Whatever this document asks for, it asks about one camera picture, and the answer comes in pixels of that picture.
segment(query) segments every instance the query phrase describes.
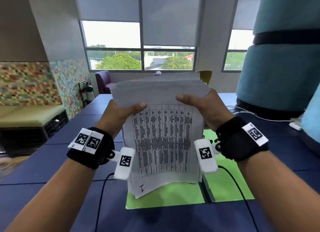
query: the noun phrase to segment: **forearm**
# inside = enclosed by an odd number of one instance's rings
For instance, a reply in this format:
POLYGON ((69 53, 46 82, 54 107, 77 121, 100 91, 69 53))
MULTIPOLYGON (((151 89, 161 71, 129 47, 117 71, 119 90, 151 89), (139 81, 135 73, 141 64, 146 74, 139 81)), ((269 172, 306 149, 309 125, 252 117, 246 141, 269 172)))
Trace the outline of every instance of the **forearm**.
POLYGON ((320 231, 320 195, 270 151, 238 167, 277 231, 320 231))
POLYGON ((69 231, 83 204, 94 173, 95 170, 67 159, 5 232, 69 231))

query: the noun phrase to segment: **black wristband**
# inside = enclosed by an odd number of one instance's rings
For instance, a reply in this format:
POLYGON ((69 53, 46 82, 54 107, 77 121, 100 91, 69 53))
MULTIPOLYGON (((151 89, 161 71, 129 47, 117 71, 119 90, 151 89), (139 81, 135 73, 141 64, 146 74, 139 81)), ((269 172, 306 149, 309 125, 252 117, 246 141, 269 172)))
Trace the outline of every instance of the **black wristband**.
POLYGON ((97 169, 99 165, 106 164, 109 161, 106 157, 109 157, 111 150, 115 149, 115 145, 113 142, 113 138, 109 133, 106 133, 96 127, 90 127, 88 129, 104 135, 96 152, 94 154, 91 154, 85 151, 71 148, 68 151, 67 156, 70 159, 91 169, 97 169))
POLYGON ((247 124, 241 117, 234 117, 217 129, 219 151, 223 156, 239 162, 256 153, 269 150, 267 143, 259 146, 242 128, 247 124))

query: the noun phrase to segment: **purple chair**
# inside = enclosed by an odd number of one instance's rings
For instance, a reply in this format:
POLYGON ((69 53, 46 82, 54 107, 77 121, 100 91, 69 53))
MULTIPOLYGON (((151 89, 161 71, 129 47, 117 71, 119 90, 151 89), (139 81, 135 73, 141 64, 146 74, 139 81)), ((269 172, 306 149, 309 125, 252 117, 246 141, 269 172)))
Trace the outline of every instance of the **purple chair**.
POLYGON ((111 83, 111 78, 108 70, 103 70, 95 73, 99 94, 111 94, 110 87, 116 85, 111 83))

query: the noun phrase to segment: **multicolored wall panel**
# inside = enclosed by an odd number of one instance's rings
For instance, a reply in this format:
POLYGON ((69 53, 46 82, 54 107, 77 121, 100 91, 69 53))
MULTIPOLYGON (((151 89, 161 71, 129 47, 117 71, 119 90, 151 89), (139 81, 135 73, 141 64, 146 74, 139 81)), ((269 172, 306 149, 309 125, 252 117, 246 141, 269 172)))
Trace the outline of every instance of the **multicolored wall panel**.
POLYGON ((0 62, 0 105, 61 105, 48 62, 0 62))
POLYGON ((69 118, 72 118, 83 108, 78 83, 82 80, 89 81, 86 60, 79 58, 50 62, 50 68, 62 104, 66 108, 69 118))

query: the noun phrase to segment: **left forearm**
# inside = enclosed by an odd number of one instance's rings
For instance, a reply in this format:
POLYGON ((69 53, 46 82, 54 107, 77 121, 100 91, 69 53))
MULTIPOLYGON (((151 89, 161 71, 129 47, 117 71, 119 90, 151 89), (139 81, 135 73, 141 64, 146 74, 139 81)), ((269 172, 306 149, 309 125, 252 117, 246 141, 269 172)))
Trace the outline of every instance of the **left forearm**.
POLYGON ((67 159, 5 232, 70 231, 95 170, 67 159))

